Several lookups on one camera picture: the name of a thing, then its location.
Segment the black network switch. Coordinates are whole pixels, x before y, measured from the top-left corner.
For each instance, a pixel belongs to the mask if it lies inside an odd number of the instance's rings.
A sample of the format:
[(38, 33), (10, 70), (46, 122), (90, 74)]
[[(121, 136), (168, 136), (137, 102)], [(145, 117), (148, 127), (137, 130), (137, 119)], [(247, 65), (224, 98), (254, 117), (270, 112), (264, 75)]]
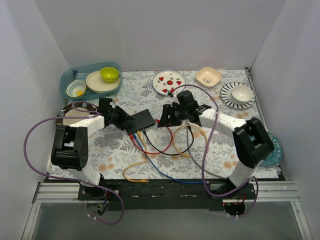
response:
[(125, 130), (128, 135), (147, 129), (156, 124), (148, 109), (142, 110), (130, 116), (130, 119), (125, 125)]

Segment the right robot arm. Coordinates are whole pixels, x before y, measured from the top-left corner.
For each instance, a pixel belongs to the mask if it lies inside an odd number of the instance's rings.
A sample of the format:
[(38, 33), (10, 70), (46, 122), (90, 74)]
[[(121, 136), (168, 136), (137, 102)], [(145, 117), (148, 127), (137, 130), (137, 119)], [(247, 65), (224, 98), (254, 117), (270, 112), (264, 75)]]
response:
[(199, 105), (189, 90), (178, 93), (173, 96), (172, 103), (163, 105), (158, 126), (176, 127), (184, 120), (233, 138), (238, 162), (225, 184), (211, 193), (239, 198), (245, 192), (244, 185), (255, 168), (274, 150), (274, 144), (262, 122), (256, 117), (239, 119), (219, 113), (217, 108), (209, 105)]

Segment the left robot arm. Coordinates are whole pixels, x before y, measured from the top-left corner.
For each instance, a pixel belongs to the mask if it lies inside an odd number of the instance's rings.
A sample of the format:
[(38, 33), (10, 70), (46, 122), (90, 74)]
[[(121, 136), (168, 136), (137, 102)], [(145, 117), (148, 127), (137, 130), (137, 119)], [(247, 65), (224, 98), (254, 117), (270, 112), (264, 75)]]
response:
[(95, 132), (114, 125), (126, 130), (135, 123), (135, 119), (119, 106), (113, 106), (111, 98), (100, 98), (97, 113), (71, 125), (56, 127), (50, 161), (52, 165), (73, 174), (89, 188), (89, 194), (95, 200), (106, 196), (106, 187), (101, 184), (103, 176), (89, 163), (89, 137)]

